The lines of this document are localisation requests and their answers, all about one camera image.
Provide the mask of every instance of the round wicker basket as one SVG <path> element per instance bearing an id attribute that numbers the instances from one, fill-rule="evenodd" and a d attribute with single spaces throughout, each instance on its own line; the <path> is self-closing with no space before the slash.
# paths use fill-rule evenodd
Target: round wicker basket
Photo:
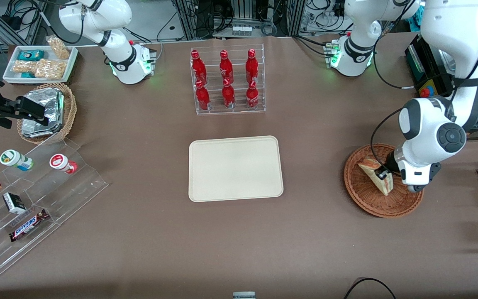
<path id="1" fill-rule="evenodd" d="M 51 142 L 59 142 L 60 140 L 63 140 L 66 136 L 68 136 L 71 127 L 73 126 L 73 122 L 75 121 L 75 115 L 76 115 L 76 102 L 75 102 L 75 97 L 73 96 L 73 93 L 71 92 L 71 89 L 64 83 L 46 83 L 42 84 L 38 87 L 36 87 L 34 90 L 42 89 L 42 88 L 58 88 L 60 91 L 64 94 L 64 127 L 56 133 L 55 135 L 52 136 L 50 139 Z M 27 138 L 23 136 L 21 133 L 21 126 L 23 125 L 23 121 L 20 119 L 17 121 L 17 133 L 20 135 L 20 137 L 27 141 L 31 142 L 34 144 L 40 144 L 43 141 L 45 141 L 47 138 L 50 136 L 43 136 L 43 137 L 36 137 L 36 138 Z"/>
<path id="2" fill-rule="evenodd" d="M 374 151 L 384 161 L 395 147 L 376 143 Z M 394 189 L 388 196 L 383 195 L 372 180 L 357 165 L 362 159 L 373 159 L 370 146 L 363 146 L 351 154 L 344 166 L 344 184 L 349 195 L 366 212 L 383 218 L 405 216 L 412 212 L 422 201 L 423 191 L 412 193 L 403 185 L 399 176 L 393 176 Z"/>

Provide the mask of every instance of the coca-cola bottle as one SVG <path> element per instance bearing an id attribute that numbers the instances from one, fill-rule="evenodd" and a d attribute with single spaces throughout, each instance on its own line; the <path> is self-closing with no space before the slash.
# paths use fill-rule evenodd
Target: coca-cola bottle
<path id="1" fill-rule="evenodd" d="M 259 92 L 256 88 L 256 82 L 252 81 L 248 85 L 248 89 L 246 91 L 246 104 L 248 108 L 255 109 L 258 106 L 258 96 Z"/>
<path id="2" fill-rule="evenodd" d="M 199 101 L 199 107 L 202 110 L 210 110 L 211 109 L 211 103 L 209 100 L 209 92 L 207 92 L 207 89 L 204 87 L 204 84 L 202 83 L 202 80 L 197 80 L 195 83 L 195 86 L 197 87 L 197 100 Z"/>
<path id="3" fill-rule="evenodd" d="M 191 57 L 193 58 L 193 70 L 195 72 L 195 78 L 201 80 L 203 85 L 207 84 L 207 72 L 205 70 L 205 64 L 200 59 L 199 51 L 191 51 Z"/>
<path id="4" fill-rule="evenodd" d="M 222 80 L 224 87 L 222 88 L 222 98 L 224 98 L 224 106 L 228 109 L 235 107 L 235 91 L 230 83 L 230 79 Z"/>
<path id="5" fill-rule="evenodd" d="M 232 62 L 228 58 L 228 51 L 220 51 L 220 74 L 222 79 L 229 79 L 230 84 L 234 83 L 234 70 L 232 68 Z"/>
<path id="6" fill-rule="evenodd" d="M 256 59 L 256 50 L 248 50 L 248 59 L 246 61 L 246 82 L 258 81 L 258 60 Z"/>

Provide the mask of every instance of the snickers bar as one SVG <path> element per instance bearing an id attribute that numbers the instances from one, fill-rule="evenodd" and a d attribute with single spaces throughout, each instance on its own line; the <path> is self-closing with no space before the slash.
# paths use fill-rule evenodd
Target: snickers bar
<path id="1" fill-rule="evenodd" d="M 7 192 L 3 195 L 3 199 L 5 199 L 8 212 L 19 215 L 27 210 L 18 195 Z"/>
<path id="2" fill-rule="evenodd" d="M 18 240 L 23 235 L 31 231 L 34 227 L 38 226 L 38 224 L 40 224 L 44 219 L 47 219 L 47 218 L 49 218 L 49 215 L 47 214 L 45 210 L 38 212 L 38 214 L 34 215 L 34 217 L 29 219 L 26 223 L 18 227 L 12 233 L 8 234 L 8 236 L 10 236 L 10 241 L 14 242 L 15 240 Z"/>

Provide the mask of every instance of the foil-wrapped food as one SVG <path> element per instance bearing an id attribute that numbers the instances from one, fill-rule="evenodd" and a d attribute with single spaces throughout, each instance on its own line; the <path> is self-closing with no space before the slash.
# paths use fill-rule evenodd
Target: foil-wrapped food
<path id="1" fill-rule="evenodd" d="M 21 133 L 27 138 L 50 136 L 59 132 L 64 126 L 64 94 L 58 88 L 43 88 L 31 91 L 24 97 L 45 107 L 48 125 L 40 125 L 36 121 L 24 119 Z"/>

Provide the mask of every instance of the brown tablecloth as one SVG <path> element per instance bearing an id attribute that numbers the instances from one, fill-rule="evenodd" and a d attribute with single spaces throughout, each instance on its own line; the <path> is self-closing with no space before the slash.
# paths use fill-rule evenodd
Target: brown tablecloth
<path id="1" fill-rule="evenodd" d="M 377 63 L 392 83 L 412 82 L 403 54 L 412 37 L 379 43 Z M 190 48 L 257 42 L 266 48 L 267 112 L 197 116 Z M 478 142 L 445 161 L 403 218 L 366 214 L 344 187 L 347 157 L 413 91 L 388 87 L 373 68 L 357 78 L 327 70 L 291 38 L 167 44 L 156 75 L 133 86 L 112 75 L 99 48 L 79 51 L 69 138 L 111 185 L 0 276 L 0 298 L 342 298 L 366 276 L 399 298 L 478 298 Z M 281 197 L 189 200 L 191 142 L 262 135 L 279 140 Z M 396 118 L 377 134 L 402 141 Z M 0 153 L 7 148 L 32 144 L 0 128 Z M 351 298 L 389 294 L 365 282 Z"/>

